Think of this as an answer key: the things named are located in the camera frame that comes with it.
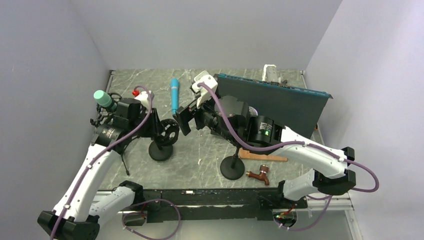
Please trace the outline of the black shock mount desk stand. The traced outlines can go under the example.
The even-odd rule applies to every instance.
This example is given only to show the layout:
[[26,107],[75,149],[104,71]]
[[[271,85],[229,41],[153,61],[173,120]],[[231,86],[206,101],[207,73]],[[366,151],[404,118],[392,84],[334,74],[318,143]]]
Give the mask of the black shock mount desk stand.
[[177,142],[180,132],[178,123],[174,119],[164,119],[160,124],[163,131],[153,138],[148,148],[149,156],[157,162],[166,161],[172,156],[173,144]]

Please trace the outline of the blue microphone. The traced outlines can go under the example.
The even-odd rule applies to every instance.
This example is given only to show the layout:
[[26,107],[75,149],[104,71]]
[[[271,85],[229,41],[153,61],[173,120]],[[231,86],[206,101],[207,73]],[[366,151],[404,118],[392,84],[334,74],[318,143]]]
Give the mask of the blue microphone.
[[173,77],[170,81],[171,90],[171,112],[173,115],[176,114],[179,108],[179,81],[176,77]]

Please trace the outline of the mint green microphone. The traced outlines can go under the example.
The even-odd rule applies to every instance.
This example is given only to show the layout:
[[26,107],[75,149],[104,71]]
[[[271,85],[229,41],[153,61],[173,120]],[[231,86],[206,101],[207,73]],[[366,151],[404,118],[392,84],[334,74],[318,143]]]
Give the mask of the mint green microphone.
[[116,110],[116,102],[112,99],[112,97],[103,90],[97,90],[93,94],[94,99],[97,104],[107,111],[113,112]]

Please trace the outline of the black clip desk stand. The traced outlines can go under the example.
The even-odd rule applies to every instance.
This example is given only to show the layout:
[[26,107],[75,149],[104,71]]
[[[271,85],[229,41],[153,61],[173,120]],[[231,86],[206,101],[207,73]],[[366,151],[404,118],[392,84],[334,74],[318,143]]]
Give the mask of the black clip desk stand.
[[220,163],[222,176],[231,181],[240,179],[245,173],[245,165],[239,156],[240,148],[238,146],[232,156],[225,157]]

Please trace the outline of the silver head black microphone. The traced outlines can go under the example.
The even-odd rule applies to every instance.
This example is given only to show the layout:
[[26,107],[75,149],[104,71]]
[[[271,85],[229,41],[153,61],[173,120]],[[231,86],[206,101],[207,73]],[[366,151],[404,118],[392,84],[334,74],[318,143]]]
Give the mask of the silver head black microphone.
[[252,117],[258,116],[258,111],[252,106],[249,106],[249,112]]

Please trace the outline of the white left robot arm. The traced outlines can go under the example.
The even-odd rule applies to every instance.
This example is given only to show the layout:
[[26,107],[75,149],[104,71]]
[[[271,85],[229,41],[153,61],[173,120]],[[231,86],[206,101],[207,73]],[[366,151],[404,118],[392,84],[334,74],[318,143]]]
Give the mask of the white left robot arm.
[[97,129],[85,160],[61,200],[51,211],[42,211],[37,219],[52,240],[94,240],[101,227],[124,208],[139,209],[145,200],[143,186],[124,181],[107,197],[92,204],[112,164],[133,135],[155,114],[153,96],[123,98],[114,116],[122,126],[106,125]]

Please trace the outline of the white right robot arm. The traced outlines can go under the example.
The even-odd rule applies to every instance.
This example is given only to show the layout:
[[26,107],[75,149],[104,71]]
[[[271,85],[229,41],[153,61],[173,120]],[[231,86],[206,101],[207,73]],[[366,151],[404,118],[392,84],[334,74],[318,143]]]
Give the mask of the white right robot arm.
[[238,150],[309,166],[305,174],[279,182],[275,200],[282,208],[310,194],[340,196],[356,186],[356,174],[348,168],[355,157],[352,148],[326,147],[269,117],[252,115],[249,105],[233,96],[196,100],[179,107],[174,118],[184,135],[191,132],[189,123],[194,121],[197,129],[209,128]]

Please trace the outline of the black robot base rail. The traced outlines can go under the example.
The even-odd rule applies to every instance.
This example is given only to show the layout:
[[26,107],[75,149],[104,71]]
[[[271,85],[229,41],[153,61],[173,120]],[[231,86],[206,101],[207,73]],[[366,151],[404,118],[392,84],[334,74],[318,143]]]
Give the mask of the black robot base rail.
[[271,221],[272,212],[306,209],[307,200],[286,200],[277,187],[144,189],[126,211],[146,212],[148,223],[189,220],[256,219]]

